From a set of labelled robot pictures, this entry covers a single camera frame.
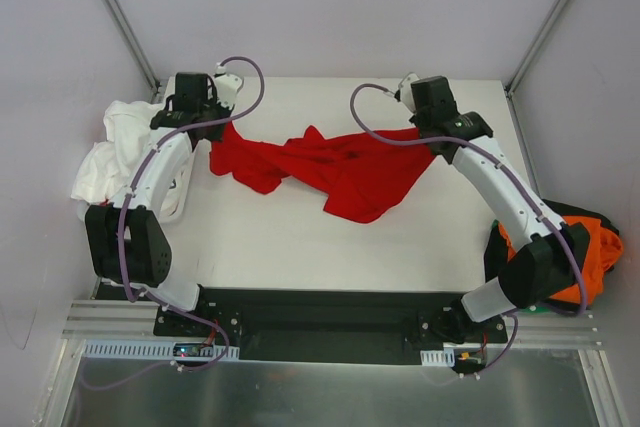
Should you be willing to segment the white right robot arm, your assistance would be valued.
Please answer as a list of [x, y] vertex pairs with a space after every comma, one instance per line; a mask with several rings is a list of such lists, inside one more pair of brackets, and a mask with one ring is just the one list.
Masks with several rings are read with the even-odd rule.
[[398, 99], [434, 155], [454, 166], [479, 192], [506, 231], [514, 256], [495, 278], [464, 294], [449, 320], [452, 335], [470, 342], [485, 320], [545, 301], [577, 286], [580, 311], [587, 305], [582, 269], [590, 234], [568, 224], [512, 168], [493, 130], [476, 112], [461, 113], [447, 78], [408, 74]]

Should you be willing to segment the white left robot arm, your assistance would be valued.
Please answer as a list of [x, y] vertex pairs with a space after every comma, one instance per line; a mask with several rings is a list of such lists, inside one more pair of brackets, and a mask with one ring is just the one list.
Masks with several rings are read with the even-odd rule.
[[198, 303], [200, 287], [172, 269], [172, 251], [160, 223], [162, 205], [202, 139], [218, 140], [222, 124], [181, 132], [181, 127], [228, 118], [243, 80], [218, 66], [212, 75], [179, 72], [174, 93], [151, 118], [148, 140], [125, 185], [85, 214], [97, 276], [133, 293], [148, 292], [179, 308], [177, 324], [192, 336], [205, 333], [212, 313]]

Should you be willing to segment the red t-shirt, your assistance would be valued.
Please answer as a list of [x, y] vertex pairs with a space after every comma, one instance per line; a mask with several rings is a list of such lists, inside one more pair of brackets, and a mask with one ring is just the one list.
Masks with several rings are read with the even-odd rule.
[[292, 178], [326, 195], [326, 213], [361, 224], [400, 204], [434, 161], [424, 145], [390, 145], [364, 132], [326, 138], [314, 126], [277, 145], [246, 139], [229, 125], [209, 154], [216, 176], [230, 175], [262, 195]]

